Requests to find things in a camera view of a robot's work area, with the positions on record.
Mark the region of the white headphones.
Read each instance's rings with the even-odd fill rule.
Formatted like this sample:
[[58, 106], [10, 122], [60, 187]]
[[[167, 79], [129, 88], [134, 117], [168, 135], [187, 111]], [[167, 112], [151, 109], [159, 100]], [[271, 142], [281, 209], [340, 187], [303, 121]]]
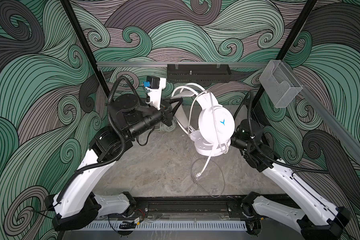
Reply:
[[[188, 83], [176, 87], [171, 95], [174, 98], [191, 98], [189, 116], [186, 116], [183, 107], [179, 107], [175, 113], [175, 121], [179, 127], [194, 142], [197, 152], [207, 157], [207, 161], [196, 177], [200, 177], [207, 168], [212, 157], [227, 154], [231, 145], [231, 136], [235, 130], [235, 120], [229, 110], [218, 103], [214, 94], [195, 83]], [[198, 103], [202, 108], [198, 118], [198, 129], [191, 125], [194, 104]]]

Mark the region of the mint green headphones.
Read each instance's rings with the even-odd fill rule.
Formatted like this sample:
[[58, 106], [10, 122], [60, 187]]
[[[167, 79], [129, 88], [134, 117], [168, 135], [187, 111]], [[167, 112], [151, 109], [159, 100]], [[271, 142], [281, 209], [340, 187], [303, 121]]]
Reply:
[[171, 126], [167, 126], [167, 125], [165, 125], [165, 124], [163, 124], [163, 123], [160, 123], [160, 124], [158, 124], [158, 125], [155, 126], [154, 132], [155, 132], [155, 133], [160, 133], [160, 132], [164, 132], [164, 133], [166, 133], [166, 132], [172, 132], [172, 131], [174, 131], [174, 130], [176, 129], [176, 126], [177, 126], [176, 123], [172, 123]]

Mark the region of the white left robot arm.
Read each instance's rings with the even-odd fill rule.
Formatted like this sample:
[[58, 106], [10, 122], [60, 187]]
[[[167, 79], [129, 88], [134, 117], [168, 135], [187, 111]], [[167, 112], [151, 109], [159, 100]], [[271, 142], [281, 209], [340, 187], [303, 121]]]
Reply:
[[[115, 92], [122, 81], [133, 92], [115, 98]], [[133, 216], [136, 201], [129, 192], [100, 196], [93, 193], [93, 188], [141, 134], [153, 132], [159, 123], [168, 127], [172, 125], [174, 114], [183, 100], [163, 100], [162, 90], [166, 84], [166, 78], [148, 76], [143, 83], [147, 91], [147, 100], [143, 102], [128, 78], [121, 76], [116, 80], [107, 100], [109, 124], [100, 129], [90, 141], [82, 162], [62, 190], [45, 199], [48, 210], [56, 213], [52, 219], [55, 231], [79, 230], [103, 216]]]

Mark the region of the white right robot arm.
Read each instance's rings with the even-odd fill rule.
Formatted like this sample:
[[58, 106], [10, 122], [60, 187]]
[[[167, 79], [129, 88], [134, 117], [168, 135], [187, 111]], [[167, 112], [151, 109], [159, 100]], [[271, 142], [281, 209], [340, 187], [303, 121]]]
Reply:
[[337, 207], [310, 187], [296, 167], [288, 168], [270, 149], [261, 143], [263, 130], [254, 120], [242, 120], [231, 138], [231, 145], [240, 150], [250, 167], [276, 183], [294, 201], [290, 207], [272, 201], [255, 192], [249, 193], [241, 203], [244, 216], [251, 218], [248, 232], [257, 235], [260, 219], [270, 218], [298, 233], [306, 240], [339, 240], [351, 220], [345, 207]]

